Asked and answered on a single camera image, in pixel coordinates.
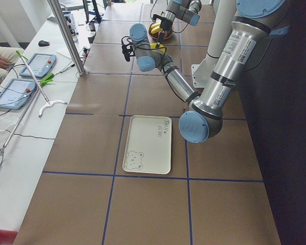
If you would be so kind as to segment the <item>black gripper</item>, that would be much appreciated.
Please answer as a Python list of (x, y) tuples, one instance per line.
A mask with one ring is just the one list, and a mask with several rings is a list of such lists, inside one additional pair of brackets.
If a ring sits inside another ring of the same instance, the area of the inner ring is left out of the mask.
[(164, 31), (168, 32), (172, 28), (172, 21), (168, 18), (161, 18), (160, 28), (162, 31), (158, 34), (157, 46), (160, 46), (162, 41), (164, 40)]

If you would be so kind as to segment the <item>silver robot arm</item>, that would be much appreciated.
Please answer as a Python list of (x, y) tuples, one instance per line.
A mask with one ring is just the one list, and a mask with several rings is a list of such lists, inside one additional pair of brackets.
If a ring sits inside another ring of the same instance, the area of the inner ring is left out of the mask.
[(131, 26), (123, 54), (126, 59), (135, 56), (142, 72), (158, 69), (164, 75), (189, 107), (179, 119), (181, 135), (188, 142), (201, 143), (221, 130), (222, 106), (255, 45), (287, 34), (289, 8), (289, 1), (220, 1), (206, 57), (192, 69), (194, 82), (204, 85), (202, 92), (186, 81), (165, 50), (151, 48), (143, 24)]
[(162, 29), (158, 35), (157, 47), (162, 43), (167, 32), (171, 31), (174, 20), (177, 18), (185, 23), (196, 26), (200, 16), (201, 1), (169, 1), (164, 15), (153, 15), (152, 20), (159, 19), (161, 21), (160, 28)]

